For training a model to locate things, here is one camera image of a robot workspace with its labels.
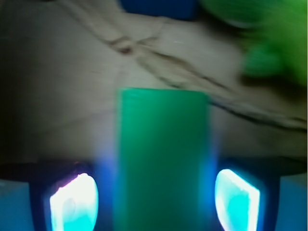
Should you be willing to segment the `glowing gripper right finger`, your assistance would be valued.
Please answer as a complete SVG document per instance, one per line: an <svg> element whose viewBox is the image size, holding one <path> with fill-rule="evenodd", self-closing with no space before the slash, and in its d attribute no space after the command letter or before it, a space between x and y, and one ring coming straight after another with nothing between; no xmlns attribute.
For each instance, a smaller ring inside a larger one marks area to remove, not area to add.
<svg viewBox="0 0 308 231"><path fill-rule="evenodd" d="M273 231L278 216L279 179L260 168L237 163L220 167L215 209L224 231Z"/></svg>

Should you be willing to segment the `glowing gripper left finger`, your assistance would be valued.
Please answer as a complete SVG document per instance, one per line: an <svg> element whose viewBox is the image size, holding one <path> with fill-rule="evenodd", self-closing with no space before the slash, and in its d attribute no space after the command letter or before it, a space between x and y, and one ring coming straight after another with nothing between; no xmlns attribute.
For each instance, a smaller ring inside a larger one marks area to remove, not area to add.
<svg viewBox="0 0 308 231"><path fill-rule="evenodd" d="M36 231L92 231L99 208L98 186L87 166L50 167L30 182Z"/></svg>

